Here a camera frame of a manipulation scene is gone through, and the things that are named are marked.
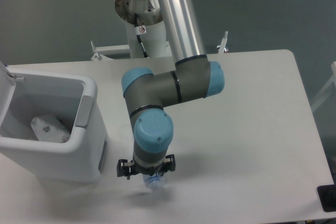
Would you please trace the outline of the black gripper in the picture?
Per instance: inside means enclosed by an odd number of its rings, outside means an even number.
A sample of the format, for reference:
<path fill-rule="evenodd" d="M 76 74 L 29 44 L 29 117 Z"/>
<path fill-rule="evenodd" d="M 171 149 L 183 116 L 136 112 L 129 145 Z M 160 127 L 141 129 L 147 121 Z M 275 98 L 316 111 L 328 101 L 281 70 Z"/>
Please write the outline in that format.
<path fill-rule="evenodd" d="M 158 174 L 163 176 L 167 172 L 174 172 L 176 169 L 176 160 L 174 154 L 165 156 L 154 163 L 149 163 L 136 159 L 135 157 L 128 161 L 127 159 L 120 159 L 117 163 L 117 176 L 126 177 L 127 180 L 131 176 L 142 174 L 150 175 Z"/>

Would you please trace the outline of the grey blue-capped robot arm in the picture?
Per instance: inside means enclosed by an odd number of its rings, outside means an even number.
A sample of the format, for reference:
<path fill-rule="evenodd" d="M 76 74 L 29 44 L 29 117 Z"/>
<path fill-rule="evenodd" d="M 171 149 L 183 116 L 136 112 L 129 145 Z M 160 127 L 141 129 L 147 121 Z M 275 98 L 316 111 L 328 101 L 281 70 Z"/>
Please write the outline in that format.
<path fill-rule="evenodd" d="M 119 177 L 163 175 L 176 166 L 174 155 L 167 154 L 173 122 L 164 108 L 221 93 L 224 74 L 207 58 L 191 0 L 116 0 L 115 8 L 132 25 L 138 43 L 144 28 L 160 22 L 169 35 L 175 70 L 153 74 L 137 67 L 122 77 L 134 147 L 132 159 L 117 164 Z"/>

